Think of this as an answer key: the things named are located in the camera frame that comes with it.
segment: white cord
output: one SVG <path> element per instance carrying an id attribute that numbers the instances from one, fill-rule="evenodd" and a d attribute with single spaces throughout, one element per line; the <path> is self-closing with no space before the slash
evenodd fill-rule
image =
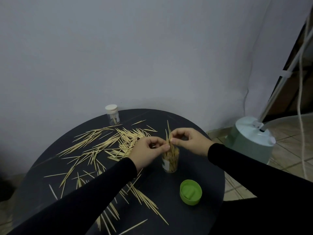
<path id="1" fill-rule="evenodd" d="M 305 46 L 306 46 L 307 42 L 309 41 L 309 39 L 307 39 L 307 34 L 308 34 L 308 29 L 309 29 L 309 21 L 310 21 L 310 16 L 308 16 L 306 19 L 306 28 L 304 31 L 303 48 L 302 48 L 302 51 L 300 52 L 300 57 L 299 57 L 299 94 L 298 94 L 298 102 L 297 102 L 297 113 L 298 113 L 300 130 L 301 130 L 301 162 L 302 162 L 304 178 L 306 180 L 308 179 L 308 177 L 306 174 L 306 166 L 305 166 L 305 162 L 304 162 L 305 138 L 304 138 L 304 131 L 303 131 L 303 123 L 302 123 L 302 118 L 301 118 L 300 106 L 301 106 L 302 87 L 303 87 L 303 83 L 302 83 L 302 81 L 303 81 L 302 57 L 303 57 L 303 52 L 304 52 Z"/>

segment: green plastic lid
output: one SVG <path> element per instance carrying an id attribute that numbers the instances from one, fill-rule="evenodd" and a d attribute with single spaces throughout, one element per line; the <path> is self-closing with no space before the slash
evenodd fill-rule
<path id="1" fill-rule="evenodd" d="M 194 180 L 184 180 L 180 184 L 180 197 L 188 205 L 196 205 L 202 196 L 200 185 Z"/>

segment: white jar lid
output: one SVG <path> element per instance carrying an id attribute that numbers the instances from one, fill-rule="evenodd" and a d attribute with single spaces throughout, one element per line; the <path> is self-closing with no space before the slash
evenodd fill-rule
<path id="1" fill-rule="evenodd" d="M 114 114 L 117 112 L 117 105 L 108 105 L 105 109 L 107 114 Z"/>

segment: black round table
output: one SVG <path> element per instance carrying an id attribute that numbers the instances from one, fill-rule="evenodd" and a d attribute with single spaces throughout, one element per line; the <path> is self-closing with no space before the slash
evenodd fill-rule
<path id="1" fill-rule="evenodd" d="M 152 136 L 165 138 L 167 120 L 171 130 L 178 127 L 192 127 L 207 137 L 205 132 L 189 120 L 161 110 L 131 109 L 119 111 L 120 123 L 130 130 L 133 128 L 147 128 L 151 126 L 158 132 L 150 132 Z M 21 186 L 16 193 L 16 205 L 14 208 L 14 227 L 52 204 L 55 198 L 49 188 L 52 186 L 57 197 L 60 198 L 62 187 L 59 188 L 64 175 L 46 177 L 47 175 L 68 172 L 70 159 L 61 159 L 56 156 L 59 152 L 73 146 L 74 136 L 86 131 L 109 126 L 107 115 L 91 119 L 70 130 L 37 159 L 26 174 Z M 105 141 L 106 138 L 96 139 L 83 149 L 75 150 L 70 156 L 79 156 L 82 151 Z M 108 154 L 102 151 L 97 159 L 109 169 L 116 162 L 107 158 Z M 88 160 L 76 166 L 74 172 L 67 179 L 64 195 L 76 189 L 77 171 L 84 174 L 83 170 L 94 171 L 93 166 L 87 165 Z M 202 198 L 198 205 L 189 206 L 183 203 L 179 196 L 179 187 L 183 180 L 192 179 L 198 182 L 202 188 Z M 135 187 L 151 199 L 159 208 L 161 215 L 167 220 L 167 225 L 157 214 L 148 209 L 145 204 L 140 205 L 138 200 L 129 193 L 127 200 L 129 205 L 120 195 L 117 195 L 118 203 L 114 204 L 120 214 L 120 220 L 111 219 L 119 234 L 137 223 L 148 219 L 142 225 L 130 230 L 127 234 L 208 234 L 215 222 L 224 197 L 225 177 L 224 171 L 211 164 L 207 158 L 194 155 L 180 148 L 178 170 L 175 173 L 166 173 L 162 168 L 162 158 L 158 157 L 151 165 L 143 169 L 142 176 L 136 182 Z M 87 234 L 107 234 L 102 225 L 101 231 L 94 224 Z"/>

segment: small glass jar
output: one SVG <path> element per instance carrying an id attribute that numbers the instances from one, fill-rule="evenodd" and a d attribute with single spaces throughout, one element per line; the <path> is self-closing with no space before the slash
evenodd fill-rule
<path id="1" fill-rule="evenodd" d="M 171 150 L 162 154 L 162 167 L 167 173 L 173 173 L 178 168 L 179 149 L 175 148 L 175 155 L 171 153 Z"/>
<path id="2" fill-rule="evenodd" d="M 109 124 L 110 125 L 119 124 L 119 115 L 118 115 L 117 105 L 108 105 L 105 107 L 105 109 L 108 115 Z"/>

